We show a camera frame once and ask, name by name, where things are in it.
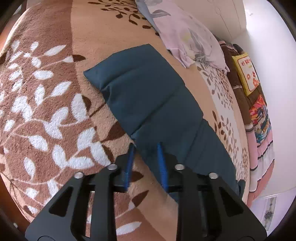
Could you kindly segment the dark teal quilted jacket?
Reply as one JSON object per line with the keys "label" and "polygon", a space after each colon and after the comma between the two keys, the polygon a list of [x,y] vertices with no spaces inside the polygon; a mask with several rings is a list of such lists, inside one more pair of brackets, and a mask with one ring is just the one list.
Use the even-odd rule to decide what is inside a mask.
{"label": "dark teal quilted jacket", "polygon": [[245,182],[184,81],[156,49],[141,45],[112,54],[84,76],[103,95],[123,130],[164,189],[174,155],[197,174],[217,173],[239,196]]}

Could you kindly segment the white wardrobe with ornament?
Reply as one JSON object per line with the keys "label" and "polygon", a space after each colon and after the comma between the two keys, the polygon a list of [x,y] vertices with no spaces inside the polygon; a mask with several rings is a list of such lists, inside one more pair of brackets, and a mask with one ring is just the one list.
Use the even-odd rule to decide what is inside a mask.
{"label": "white wardrobe with ornament", "polygon": [[270,235],[280,224],[290,208],[295,194],[281,193],[269,197],[255,199],[251,205],[251,211],[265,228],[267,235]]}

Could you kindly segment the brown pink striped blanket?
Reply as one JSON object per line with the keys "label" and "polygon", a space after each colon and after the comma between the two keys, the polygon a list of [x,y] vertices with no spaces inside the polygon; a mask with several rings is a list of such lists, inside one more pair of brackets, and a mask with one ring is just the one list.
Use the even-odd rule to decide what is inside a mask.
{"label": "brown pink striped blanket", "polygon": [[220,40],[219,44],[224,53],[225,62],[230,70],[227,73],[227,77],[235,94],[246,131],[250,167],[250,184],[247,206],[250,207],[252,202],[259,197],[264,188],[267,186],[273,173],[275,162],[273,132],[271,129],[263,143],[260,146],[257,145],[249,110],[254,105],[260,94],[266,102],[263,90],[259,84],[259,86],[249,96],[245,95],[232,59],[232,56],[244,54],[245,51],[241,49],[240,46],[231,44],[224,40]]}

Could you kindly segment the floral beige brown bedspread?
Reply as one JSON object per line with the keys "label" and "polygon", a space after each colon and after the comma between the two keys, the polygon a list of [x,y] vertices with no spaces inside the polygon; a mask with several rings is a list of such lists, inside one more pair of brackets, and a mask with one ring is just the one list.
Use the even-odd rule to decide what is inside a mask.
{"label": "floral beige brown bedspread", "polygon": [[83,70],[146,43],[184,79],[236,179],[248,181],[246,134],[223,71],[204,63],[182,67],[135,1],[45,1],[24,13],[1,55],[1,176],[26,219],[74,173],[96,173],[128,149],[130,138]]}

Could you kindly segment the colourful patterned cushion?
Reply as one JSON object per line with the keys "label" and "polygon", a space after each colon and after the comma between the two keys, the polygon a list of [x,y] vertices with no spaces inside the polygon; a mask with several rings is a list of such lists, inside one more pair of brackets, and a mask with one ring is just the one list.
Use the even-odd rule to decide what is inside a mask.
{"label": "colourful patterned cushion", "polygon": [[249,110],[257,145],[260,146],[271,130],[266,102],[260,94]]}

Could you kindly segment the yellow flower cushion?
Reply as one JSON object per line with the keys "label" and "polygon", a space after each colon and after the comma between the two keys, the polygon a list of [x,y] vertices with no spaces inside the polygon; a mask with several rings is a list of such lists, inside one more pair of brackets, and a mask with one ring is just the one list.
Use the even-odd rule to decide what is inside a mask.
{"label": "yellow flower cushion", "polygon": [[249,96],[260,84],[254,65],[247,53],[232,56],[242,88],[246,96]]}

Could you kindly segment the lilac floral pillow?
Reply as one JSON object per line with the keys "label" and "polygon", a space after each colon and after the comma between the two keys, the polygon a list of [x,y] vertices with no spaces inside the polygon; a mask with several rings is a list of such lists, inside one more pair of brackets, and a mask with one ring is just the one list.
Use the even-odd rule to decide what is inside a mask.
{"label": "lilac floral pillow", "polygon": [[206,63],[225,73],[230,70],[216,37],[173,1],[136,1],[138,10],[161,37],[167,50],[185,67]]}

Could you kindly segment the cream padded headboard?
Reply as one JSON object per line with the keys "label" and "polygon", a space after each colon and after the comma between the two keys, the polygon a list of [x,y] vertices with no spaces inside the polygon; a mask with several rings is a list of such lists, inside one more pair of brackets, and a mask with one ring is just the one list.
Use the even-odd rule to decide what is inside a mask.
{"label": "cream padded headboard", "polygon": [[176,1],[176,4],[220,39],[231,41],[246,30],[241,0],[183,0]]}

